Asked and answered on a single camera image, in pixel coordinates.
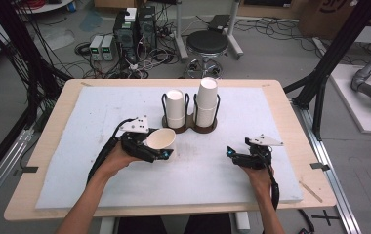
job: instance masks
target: hand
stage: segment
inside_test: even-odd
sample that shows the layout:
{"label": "hand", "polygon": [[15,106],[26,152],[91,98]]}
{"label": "hand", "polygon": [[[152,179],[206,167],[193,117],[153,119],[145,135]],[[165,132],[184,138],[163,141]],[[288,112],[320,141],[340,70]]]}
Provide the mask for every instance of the hand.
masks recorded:
{"label": "hand", "polygon": [[249,176],[250,184],[255,191],[257,198],[270,198],[271,180],[268,174],[268,169],[254,170],[250,168],[240,167]]}
{"label": "hand", "polygon": [[127,154],[122,149],[121,141],[119,141],[98,168],[98,171],[106,174],[108,177],[112,177],[118,173],[119,170],[128,167],[128,165],[134,161],[141,161],[141,159]]}

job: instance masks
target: person's left hand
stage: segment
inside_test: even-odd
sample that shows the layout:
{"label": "person's left hand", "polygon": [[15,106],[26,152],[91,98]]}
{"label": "person's left hand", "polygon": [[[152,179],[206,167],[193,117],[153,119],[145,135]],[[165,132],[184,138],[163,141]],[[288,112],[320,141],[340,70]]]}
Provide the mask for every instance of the person's left hand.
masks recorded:
{"label": "person's left hand", "polygon": [[128,165],[134,161],[141,161],[141,159],[127,154],[122,149],[121,141],[119,141],[112,151],[110,151],[109,155],[105,161],[103,161],[98,170],[105,173],[107,176],[112,177],[118,173],[119,170],[128,167]]}

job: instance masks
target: black stool seat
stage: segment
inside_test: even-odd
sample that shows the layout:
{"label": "black stool seat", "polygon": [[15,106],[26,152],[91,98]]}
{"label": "black stool seat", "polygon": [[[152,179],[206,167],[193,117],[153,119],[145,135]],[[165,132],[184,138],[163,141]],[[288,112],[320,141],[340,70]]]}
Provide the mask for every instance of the black stool seat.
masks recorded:
{"label": "black stool seat", "polygon": [[186,39],[187,46],[194,52],[203,54],[217,54],[228,46],[227,38],[215,31],[196,31]]}

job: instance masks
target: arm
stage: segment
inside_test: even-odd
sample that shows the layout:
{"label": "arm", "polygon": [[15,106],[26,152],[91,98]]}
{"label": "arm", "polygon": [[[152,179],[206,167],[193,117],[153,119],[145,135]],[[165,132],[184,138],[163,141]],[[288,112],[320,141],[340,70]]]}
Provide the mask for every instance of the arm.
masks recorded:
{"label": "arm", "polygon": [[119,170],[139,159],[129,156],[122,150],[121,142],[109,153],[109,156],[94,173],[79,200],[64,218],[56,233],[88,233],[89,226],[98,207],[106,183]]}
{"label": "arm", "polygon": [[285,233],[282,225],[280,224],[277,213],[273,208],[273,204],[270,199],[270,186],[271,181],[268,174],[268,170],[253,170],[249,168],[241,167],[247,176],[249,176],[250,184],[255,192],[256,200],[259,204],[259,210],[262,216],[262,224],[265,229],[265,233]]}

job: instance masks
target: forearm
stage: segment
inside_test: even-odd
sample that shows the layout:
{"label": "forearm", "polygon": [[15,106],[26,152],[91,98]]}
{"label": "forearm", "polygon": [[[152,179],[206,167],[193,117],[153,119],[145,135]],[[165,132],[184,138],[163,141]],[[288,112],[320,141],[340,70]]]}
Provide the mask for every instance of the forearm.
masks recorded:
{"label": "forearm", "polygon": [[88,233],[109,176],[96,172],[56,233]]}
{"label": "forearm", "polygon": [[279,218],[277,217],[277,213],[273,208],[270,197],[267,195],[258,195],[256,196],[256,199],[259,204],[259,210],[261,212],[262,224],[264,226],[265,233],[285,233],[282,225],[280,224]]}

